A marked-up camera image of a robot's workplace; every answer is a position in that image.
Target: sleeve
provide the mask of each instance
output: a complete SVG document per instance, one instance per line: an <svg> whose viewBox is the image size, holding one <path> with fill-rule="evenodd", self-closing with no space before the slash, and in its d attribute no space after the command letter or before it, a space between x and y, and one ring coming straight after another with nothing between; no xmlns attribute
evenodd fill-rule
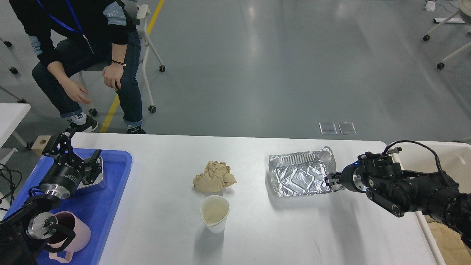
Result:
<svg viewBox="0 0 471 265"><path fill-rule="evenodd" d="M103 15L108 19L111 42L114 44L128 44L129 31L135 25L126 13L124 3L121 0L108 0L105 3L109 3L103 10Z"/></svg>
<svg viewBox="0 0 471 265"><path fill-rule="evenodd" d="M51 40L51 30L40 22L41 17L37 12L34 12L35 15L30 14L32 7L28 6L24 0L10 0L10 5L16 17L23 24L24 31L28 35L39 61L45 66L54 61L60 61L60 55L54 49Z"/></svg>

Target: blue lanyard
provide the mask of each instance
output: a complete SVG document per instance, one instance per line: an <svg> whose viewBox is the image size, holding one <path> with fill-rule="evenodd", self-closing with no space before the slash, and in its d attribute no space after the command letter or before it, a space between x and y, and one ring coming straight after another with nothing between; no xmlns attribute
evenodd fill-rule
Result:
<svg viewBox="0 0 471 265"><path fill-rule="evenodd" d="M87 41L89 47L90 47L90 50L91 50L91 53L93 53L93 50L90 46L90 43L88 42L88 39L87 37L85 36L85 34L83 33L82 31L82 26L80 25L80 22L79 22L79 19L77 18L77 15L75 14L75 11L73 10L72 8L72 5L70 4L70 1L69 0L65 0L66 3L67 3L67 6L69 7L69 10L70 10L70 13L72 14L73 16L73 19L75 20L75 23L77 24L77 27L79 28L79 31L69 27L68 25L66 25L64 22L58 20L57 18L55 18L54 16L52 16L51 14L49 14L46 10L46 8L42 5L41 1L40 0L36 0L38 2L38 4L42 7L42 9L44 9L44 11L46 11L46 13L49 15L50 18L52 18L52 20L56 21L59 25L61 25L62 27L64 27L65 29L71 31L71 32L75 32L75 33L80 33L83 38Z"/></svg>

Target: pink mug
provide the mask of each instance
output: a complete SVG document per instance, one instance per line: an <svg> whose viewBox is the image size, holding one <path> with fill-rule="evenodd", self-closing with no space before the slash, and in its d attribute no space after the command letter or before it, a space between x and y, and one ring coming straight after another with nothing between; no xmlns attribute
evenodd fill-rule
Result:
<svg viewBox="0 0 471 265"><path fill-rule="evenodd" d="M63 211L55 214L57 223L66 226L75 232L75 238L64 249L65 257L58 257L57 253L49 253L50 259L55 259L60 263L69 263L72 260L74 252L82 250L90 241L91 230L73 213ZM48 245L52 248L59 248L66 240L66 235L56 232L49 240Z"/></svg>

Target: wooden block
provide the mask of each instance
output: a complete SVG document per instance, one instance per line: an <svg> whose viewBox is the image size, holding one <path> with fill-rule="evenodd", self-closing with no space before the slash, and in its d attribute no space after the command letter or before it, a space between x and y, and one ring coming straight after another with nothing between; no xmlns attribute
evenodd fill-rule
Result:
<svg viewBox="0 0 471 265"><path fill-rule="evenodd" d="M31 147L31 150L36 153L38 156L42 156L42 151L46 147L46 144L48 143L49 139L51 139L50 135L40 135L38 138L36 138L36 141L34 141L34 144Z"/></svg>

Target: bracelet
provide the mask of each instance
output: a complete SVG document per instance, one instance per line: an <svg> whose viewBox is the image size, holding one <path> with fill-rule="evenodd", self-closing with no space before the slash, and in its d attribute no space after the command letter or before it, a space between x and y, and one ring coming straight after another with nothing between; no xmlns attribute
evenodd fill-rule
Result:
<svg viewBox="0 0 471 265"><path fill-rule="evenodd" d="M117 63L119 65L122 65L122 67L126 67L126 64L125 63L122 63L122 62L118 62L118 61L115 61L115 60L111 60L111 63Z"/></svg>

